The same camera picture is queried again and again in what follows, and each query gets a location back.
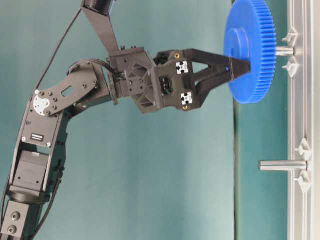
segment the gear teeth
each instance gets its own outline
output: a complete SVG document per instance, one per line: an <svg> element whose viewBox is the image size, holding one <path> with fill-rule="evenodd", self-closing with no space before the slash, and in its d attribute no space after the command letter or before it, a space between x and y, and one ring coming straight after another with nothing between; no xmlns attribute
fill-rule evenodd
<svg viewBox="0 0 320 240"><path fill-rule="evenodd" d="M251 0L261 34L261 68L251 103L260 102L268 93L276 70L276 29L272 14L264 0Z"/></svg>

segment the black cable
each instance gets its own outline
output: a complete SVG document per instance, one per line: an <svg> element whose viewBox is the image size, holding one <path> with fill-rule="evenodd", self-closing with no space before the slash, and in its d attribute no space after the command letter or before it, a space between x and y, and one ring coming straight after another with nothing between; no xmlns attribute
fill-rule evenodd
<svg viewBox="0 0 320 240"><path fill-rule="evenodd" d="M4 189L3 189L2 197L1 197L1 206L0 206L0 231L1 231L2 224L3 224L3 222L4 222L4 219L5 219L4 210L5 210L5 201L6 201L7 188L8 188L8 185L9 185L10 173L11 173L11 172L9 172L8 178L7 178L6 183L5 183L5 187L4 187Z"/></svg>
<svg viewBox="0 0 320 240"><path fill-rule="evenodd" d="M73 24L75 23L75 21L77 20L77 18L78 18L78 16L79 16L79 14L81 13L81 11L82 11L82 8L79 8L78 11L76 12L75 16L73 17L71 23L69 24L69 26L68 26L67 29L65 30L62 38L60 39L58 45L56 46L56 48L55 48L55 50L54 50L54 52L53 52L53 55L52 55L52 57L51 57L48 65L47 65L47 67L46 67L45 70L44 70L44 73L42 74L40 80L39 80L38 83L36 84L36 86L35 86L35 88L34 88L34 90L33 90L33 92L32 92L32 95L33 95L34 92L39 88L41 82L42 82L43 79L45 78L45 76L46 76L49 68L51 67L51 64L53 63L53 61L54 61L54 59L55 59L55 57L56 57L56 55L57 55L57 53L58 53L58 51L59 51L59 48L60 48L61 44L63 43L64 39L66 38L66 36L67 36L69 30L71 29L72 25L73 25Z"/></svg>
<svg viewBox="0 0 320 240"><path fill-rule="evenodd" d="M58 192L58 189L59 189L59 186L60 184L62 183L61 179L63 177L63 171L64 171L64 168L58 168L59 170L59 173L58 173L58 177L57 177L57 180L56 180L56 183L55 183L55 186L54 186L54 190L53 190L53 193L52 193L52 197L51 197L51 200L49 202L49 205L39 223L39 225L36 227L35 231L34 231L34 234L32 235L32 237L29 239L29 240L34 240L34 238L36 237L36 235L38 234L38 232L40 231L41 227L45 224L45 221L47 220L47 217L52 209L52 206L55 202L55 198L56 198L56 195L57 195L57 192Z"/></svg>
<svg viewBox="0 0 320 240"><path fill-rule="evenodd" d="M98 64L98 65L104 67L105 69L107 69L116 78L121 77L121 75L119 73L117 73L115 71L115 69L112 68L108 63L106 63L105 61L102 61L100 59L96 59L96 58L85 58L85 59L80 59L79 61L76 61L68 68L67 75L71 74L73 72L73 70L77 69L79 67L79 64L82 64L82 63Z"/></svg>

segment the metal bracket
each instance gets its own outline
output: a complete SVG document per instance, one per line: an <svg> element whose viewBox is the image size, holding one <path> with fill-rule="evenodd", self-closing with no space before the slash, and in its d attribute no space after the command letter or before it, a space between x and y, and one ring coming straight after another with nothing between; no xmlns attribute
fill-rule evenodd
<svg viewBox="0 0 320 240"><path fill-rule="evenodd" d="M72 106L95 89L98 78L93 65L84 63L79 69L54 87L42 91L36 90L36 97L33 100L34 111L41 116L52 116Z"/></svg>

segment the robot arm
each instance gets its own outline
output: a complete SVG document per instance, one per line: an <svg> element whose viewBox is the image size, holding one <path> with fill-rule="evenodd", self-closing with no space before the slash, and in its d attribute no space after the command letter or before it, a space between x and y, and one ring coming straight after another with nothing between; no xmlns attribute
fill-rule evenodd
<svg viewBox="0 0 320 240"><path fill-rule="evenodd" d="M250 63L195 49L160 52L119 50L110 22L113 1L87 0L82 10L109 52L107 61L74 63L60 84L32 94L22 119L5 195L0 240L32 240L53 205L66 161L67 125L90 107L131 97L143 113L165 107L200 108L209 92L250 72ZM193 62L208 67L194 72ZM108 70L106 81L103 68ZM45 203L49 202L40 220Z"/></svg>

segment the blue gear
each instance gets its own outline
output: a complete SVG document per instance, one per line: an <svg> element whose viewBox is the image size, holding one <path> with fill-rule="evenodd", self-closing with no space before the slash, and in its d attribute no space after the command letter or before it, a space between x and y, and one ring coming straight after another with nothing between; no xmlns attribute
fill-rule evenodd
<svg viewBox="0 0 320 240"><path fill-rule="evenodd" d="M228 17L224 55L251 62L251 72L229 83L241 104L260 102L268 93L276 68L276 29L264 0L237 0Z"/></svg>

